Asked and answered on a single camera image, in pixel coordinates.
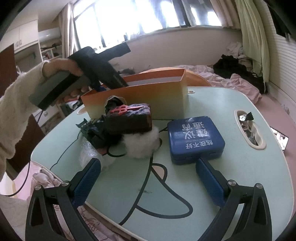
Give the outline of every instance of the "curtain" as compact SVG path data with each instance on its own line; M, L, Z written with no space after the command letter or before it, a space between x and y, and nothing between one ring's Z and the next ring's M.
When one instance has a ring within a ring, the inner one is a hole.
M237 11L231 0L210 0L222 27L241 28Z
M253 59L253 72L269 80L269 50L260 14L253 0L235 0L239 14L244 53Z
M69 57L78 50L74 31L73 4L68 3L59 13L59 28L62 34L62 55Z

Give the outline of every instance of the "window sill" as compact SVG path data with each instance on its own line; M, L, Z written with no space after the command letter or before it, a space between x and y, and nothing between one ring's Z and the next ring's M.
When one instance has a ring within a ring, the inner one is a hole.
M199 25L199 26L192 26L192 27L187 27L187 28L167 28L167 29L160 29L160 30L156 30L154 32L151 33L147 33L144 35L140 35L138 37L135 37L133 39L129 39L126 42L132 42L132 41L136 41L138 39L141 38L145 38L148 36L153 36L153 35L157 35L157 34L164 34L164 33L168 33L168 32L175 32L175 31L190 31L190 30L196 30L196 29L213 29L213 30L222 30L222 31L232 31L232 32L240 32L240 29L233 29L233 28L224 28L221 26L210 26L210 25Z

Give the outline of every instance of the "white fluffy pom-pom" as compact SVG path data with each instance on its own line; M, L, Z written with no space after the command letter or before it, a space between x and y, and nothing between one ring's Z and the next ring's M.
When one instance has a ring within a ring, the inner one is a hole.
M126 145L127 156L135 158L150 157L159 148L159 132L156 126L142 134L125 134L123 142Z

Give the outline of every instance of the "black cable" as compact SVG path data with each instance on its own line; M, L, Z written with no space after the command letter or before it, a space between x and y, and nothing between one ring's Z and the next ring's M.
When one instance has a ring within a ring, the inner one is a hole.
M108 156L111 156L111 157L122 157L122 156L125 156L127 153L124 153L124 154L120 154L120 155L113 155L109 152L109 149L110 149L111 146L108 146L107 147L107 154Z
M39 123L39 121L40 121L40 118L41 118L42 114L43 114L43 111L41 111L41 114L40 114L40 116L39 116L39 118L38 118L38 121L37 121L37 123L36 123L36 125L35 125L35 128L34 128L34 131L33 131L32 139L31 139L32 147L33 147L33 139L34 139L34 136L35 136L35 132L36 132L36 129L37 129L37 126L38 126L38 123ZM13 194L10 194L10 195L4 195L4 196L12 197L12 196L14 196L14 195L17 195L17 194L20 192L20 190L24 187L24 185L25 185L25 183L26 183L26 181L27 181L27 179L28 179L28 176L29 176L30 163L31 163L31 161L29 161L29 164L28 164L28 171L27 171L26 178L25 178L25 180L24 180L22 186L19 188L19 190L17 190L17 191L16 191L15 193L13 193Z
M78 140L78 138L79 138L79 134L80 134L80 131L78 132L78 135L77 135L77 138L76 138L75 141ZM52 170L52 168L53 168L56 164L59 163L59 160L62 158L62 156L65 154L65 152L70 148L70 146L68 146L67 149L61 154L61 156L59 157L59 159L57 160L57 162L56 162L55 164L52 165L52 167L49 169L50 171Z
M168 131L168 127L163 128L162 130L159 131L159 133L163 131Z

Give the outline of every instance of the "light green curtain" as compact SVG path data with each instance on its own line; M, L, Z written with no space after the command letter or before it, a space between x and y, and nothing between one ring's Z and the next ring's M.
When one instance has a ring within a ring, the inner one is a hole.
M253 72L269 80L269 50L260 14L253 0L235 0L242 29L244 53L253 59Z

